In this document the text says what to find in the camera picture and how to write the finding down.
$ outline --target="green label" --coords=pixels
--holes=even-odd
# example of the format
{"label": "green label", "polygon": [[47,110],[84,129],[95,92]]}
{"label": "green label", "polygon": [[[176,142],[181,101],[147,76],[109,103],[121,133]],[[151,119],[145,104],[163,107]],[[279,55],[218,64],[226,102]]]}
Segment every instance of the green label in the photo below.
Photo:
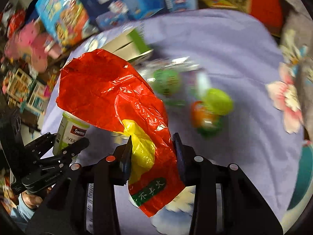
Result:
{"label": "green label", "polygon": [[157,178],[149,183],[148,186],[140,190],[138,193],[132,195],[134,202],[140,207],[142,204],[150,200],[154,195],[161,192],[166,186],[165,178]]}

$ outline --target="pink toy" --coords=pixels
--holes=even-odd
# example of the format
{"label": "pink toy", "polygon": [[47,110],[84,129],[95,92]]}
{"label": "pink toy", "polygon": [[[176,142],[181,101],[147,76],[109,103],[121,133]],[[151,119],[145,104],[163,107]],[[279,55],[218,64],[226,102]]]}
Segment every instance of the pink toy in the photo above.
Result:
{"label": "pink toy", "polygon": [[37,22],[31,22],[20,32],[13,34],[6,44],[4,53],[8,58],[23,58],[31,63],[36,71],[42,73],[48,66],[48,55],[56,59],[62,51],[48,33],[40,33]]}

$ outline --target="red plastic bag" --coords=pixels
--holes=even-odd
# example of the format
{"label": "red plastic bag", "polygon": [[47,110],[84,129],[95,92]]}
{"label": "red plastic bag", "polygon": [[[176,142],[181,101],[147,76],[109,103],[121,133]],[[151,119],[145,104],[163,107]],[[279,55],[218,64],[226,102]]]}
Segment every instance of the red plastic bag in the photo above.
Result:
{"label": "red plastic bag", "polygon": [[96,127],[132,135],[132,172],[134,161],[139,173],[128,187],[148,217],[184,189],[164,104],[128,62],[100,49],[73,59],[61,70],[57,104]]}

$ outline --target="purple cloth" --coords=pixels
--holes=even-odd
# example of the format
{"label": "purple cloth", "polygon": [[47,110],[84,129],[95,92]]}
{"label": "purple cloth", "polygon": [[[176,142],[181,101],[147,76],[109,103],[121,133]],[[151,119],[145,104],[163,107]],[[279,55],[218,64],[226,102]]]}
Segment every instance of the purple cloth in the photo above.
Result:
{"label": "purple cloth", "polygon": [[[145,41],[162,58],[190,59],[206,69],[214,88],[227,92],[235,102],[223,131],[203,139],[189,115],[168,111],[171,133],[179,132],[184,144],[220,165],[238,164],[260,191],[279,220],[292,197],[302,135],[288,134],[283,112],[273,107],[266,84],[280,80],[282,54],[265,27],[255,18],[236,11],[198,10],[174,13],[130,23],[143,26]],[[104,32],[108,41],[126,26]],[[70,56],[85,52],[84,44]],[[58,85],[46,112],[42,133],[58,130],[62,110],[56,106]],[[90,146],[78,157],[83,165],[96,163],[114,148],[110,132],[91,127]],[[116,187],[116,204],[122,234],[158,234],[149,219],[128,202],[126,186]]]}

